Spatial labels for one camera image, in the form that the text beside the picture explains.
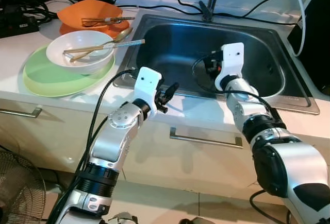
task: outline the spoon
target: spoon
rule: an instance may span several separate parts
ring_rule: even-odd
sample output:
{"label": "spoon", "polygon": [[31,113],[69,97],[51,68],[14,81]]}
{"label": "spoon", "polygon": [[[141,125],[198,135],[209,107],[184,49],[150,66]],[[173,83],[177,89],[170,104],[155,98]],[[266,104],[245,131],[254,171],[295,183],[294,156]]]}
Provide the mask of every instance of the spoon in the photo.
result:
{"label": "spoon", "polygon": [[[112,41],[107,41],[105,43],[103,43],[102,45],[106,45],[106,44],[109,44],[109,43],[118,43],[120,41],[122,41],[123,39],[125,39],[131,32],[133,31],[133,28],[131,27],[128,27],[126,28],[125,30],[121,31],[116,37],[114,40]],[[92,51],[88,51],[86,53],[83,53],[83,54],[80,54],[80,55],[77,55],[77,56],[73,56],[71,59],[70,59],[70,62],[74,62],[80,58],[83,58],[85,56],[87,56],[89,53],[91,53]]]}

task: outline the sink basin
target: sink basin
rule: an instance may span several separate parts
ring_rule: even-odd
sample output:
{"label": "sink basin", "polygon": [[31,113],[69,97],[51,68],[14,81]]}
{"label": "sink basin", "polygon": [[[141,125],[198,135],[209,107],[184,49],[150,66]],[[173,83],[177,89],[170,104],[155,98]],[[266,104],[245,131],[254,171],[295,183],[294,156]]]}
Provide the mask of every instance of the sink basin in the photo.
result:
{"label": "sink basin", "polygon": [[[147,66],[162,73],[165,87],[179,82],[177,94],[220,100],[224,96],[214,93],[216,88],[203,62],[195,68],[196,79],[192,65],[223,44],[243,42],[243,78],[260,96],[280,109],[319,113],[275,30],[145,14],[132,39],[145,39],[146,43],[127,50],[119,71]],[[126,88],[133,88],[134,83],[127,75],[115,81],[115,85]]]}

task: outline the metal drawer pull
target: metal drawer pull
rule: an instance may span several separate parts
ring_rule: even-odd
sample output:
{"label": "metal drawer pull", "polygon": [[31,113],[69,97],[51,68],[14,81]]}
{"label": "metal drawer pull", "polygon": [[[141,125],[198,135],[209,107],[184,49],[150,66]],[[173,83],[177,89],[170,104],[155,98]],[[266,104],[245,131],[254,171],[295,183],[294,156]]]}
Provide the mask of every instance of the metal drawer pull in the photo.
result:
{"label": "metal drawer pull", "polygon": [[207,139],[200,139],[200,138],[194,138],[184,135],[177,135],[175,134],[176,128],[171,127],[170,129],[170,138],[172,139],[178,139],[188,142],[195,142],[195,143],[203,143],[203,144],[210,144],[210,145],[221,145],[221,146],[227,146],[227,147],[233,147],[233,148],[243,148],[242,138],[236,136],[235,137],[235,143],[225,143],[225,142],[218,142],[218,141],[212,141]]}
{"label": "metal drawer pull", "polygon": [[7,109],[0,109],[0,113],[6,113],[6,114],[21,116],[21,117],[31,117],[31,118],[37,118],[39,116],[39,114],[41,113],[41,111],[42,111],[42,109],[39,107],[36,107],[33,110],[33,112],[31,112],[31,113],[12,111],[12,110],[7,110]]}

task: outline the fan grille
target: fan grille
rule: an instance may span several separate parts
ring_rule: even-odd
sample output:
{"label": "fan grille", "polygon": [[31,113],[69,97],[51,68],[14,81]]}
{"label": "fan grille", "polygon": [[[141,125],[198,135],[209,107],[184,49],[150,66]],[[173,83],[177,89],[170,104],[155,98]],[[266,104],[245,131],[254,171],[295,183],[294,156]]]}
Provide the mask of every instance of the fan grille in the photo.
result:
{"label": "fan grille", "polygon": [[45,184],[39,170],[24,157],[0,152],[0,224],[40,223]]}

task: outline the white countertop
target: white countertop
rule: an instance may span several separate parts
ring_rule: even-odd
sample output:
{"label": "white countertop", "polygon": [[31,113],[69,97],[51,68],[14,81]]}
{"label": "white countertop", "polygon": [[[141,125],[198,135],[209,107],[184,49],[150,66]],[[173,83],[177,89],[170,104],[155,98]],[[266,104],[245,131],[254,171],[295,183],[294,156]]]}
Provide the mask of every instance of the white countertop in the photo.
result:
{"label": "white countertop", "polygon": [[[58,11],[67,6],[67,3],[52,2],[48,6],[50,10]],[[123,14],[132,16],[136,15],[137,11],[138,9],[124,10]],[[288,41],[286,40],[287,34],[290,31],[290,27],[288,26],[270,25],[230,18],[216,18],[215,21],[275,29],[284,40],[285,46],[291,53],[291,48],[288,47]],[[126,49],[120,48],[117,50],[115,54],[115,66],[112,68],[111,72],[108,73],[105,80],[81,93],[63,98],[46,98],[36,96],[24,87],[22,70],[25,61],[36,49],[50,43],[53,39],[60,36],[60,25],[61,22],[59,20],[54,20],[48,24],[42,25],[39,32],[0,39],[0,60],[2,61],[2,65],[4,65],[0,68],[0,98],[39,105],[93,111],[98,95],[105,83],[117,72]],[[318,92],[298,59],[294,58],[294,62],[312,92],[320,109],[320,114],[310,115],[282,110],[279,110],[279,114],[290,132],[322,137],[330,141],[330,97],[328,98]],[[124,101],[131,100],[133,96],[132,92],[132,90],[111,86],[105,95],[101,112],[107,113],[117,108]],[[228,132],[238,132],[234,125],[232,114],[223,101],[174,96],[169,102],[168,107],[169,111],[167,114],[159,113],[154,119],[174,125],[181,124]]]}

